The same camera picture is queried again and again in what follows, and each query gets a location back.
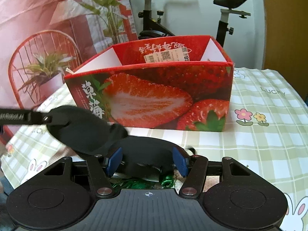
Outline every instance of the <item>checkered tablecloth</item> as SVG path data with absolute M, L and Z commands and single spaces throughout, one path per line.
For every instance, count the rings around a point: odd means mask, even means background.
M 74 105 L 74 101 L 63 85 L 39 110 L 48 112 L 65 104 Z M 233 157 L 288 194 L 290 213 L 281 226 L 283 230 L 292 227 L 291 231 L 303 231 L 302 220 L 305 225 L 308 223 L 308 108 L 278 72 L 235 69 L 229 114 L 222 133 L 128 130 L 131 135 L 193 146 L 209 160 Z M 63 156 L 75 155 L 55 140 L 45 126 L 22 126 L 7 149 L 1 158 L 2 170 L 14 188 L 27 176 L 31 159 L 36 160 L 36 166 L 46 166 Z

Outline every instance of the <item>white wall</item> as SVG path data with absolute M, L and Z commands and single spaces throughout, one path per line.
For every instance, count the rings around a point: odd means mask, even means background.
M 138 12 L 144 9 L 144 0 L 131 0 L 131 5 L 139 33 L 142 19 L 138 18 Z M 157 18 L 157 10 L 165 11 L 162 25 L 175 35 L 216 37 L 221 8 L 214 5 L 213 0 L 152 0 L 153 18 Z M 263 48 L 260 46 L 264 46 L 263 0 L 247 0 L 238 10 L 249 12 L 252 16 L 241 19 L 238 15 L 230 15 L 229 26 L 234 28 L 234 34 L 227 34 L 224 49 L 236 67 L 261 69 Z

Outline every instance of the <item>bike seat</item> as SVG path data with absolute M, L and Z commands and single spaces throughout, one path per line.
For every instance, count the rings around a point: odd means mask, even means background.
M 214 0 L 213 3 L 226 8 L 237 8 L 247 0 Z

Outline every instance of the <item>green yarn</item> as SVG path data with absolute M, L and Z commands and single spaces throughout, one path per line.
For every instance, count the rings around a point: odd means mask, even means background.
M 165 176 L 163 180 L 161 181 L 161 186 L 163 188 L 172 188 L 174 186 L 174 183 L 175 183 L 175 179 L 173 175 L 168 175 L 168 176 Z
M 118 183 L 114 183 L 112 187 L 115 190 L 122 188 L 130 188 L 130 189 L 152 189 L 154 186 L 154 182 L 142 180 L 142 179 L 128 179 L 121 180 Z

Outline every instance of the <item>strawberry box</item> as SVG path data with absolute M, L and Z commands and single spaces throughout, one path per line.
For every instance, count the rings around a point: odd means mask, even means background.
M 223 131 L 233 63 L 211 36 L 116 44 L 64 77 L 77 106 L 126 127 Z

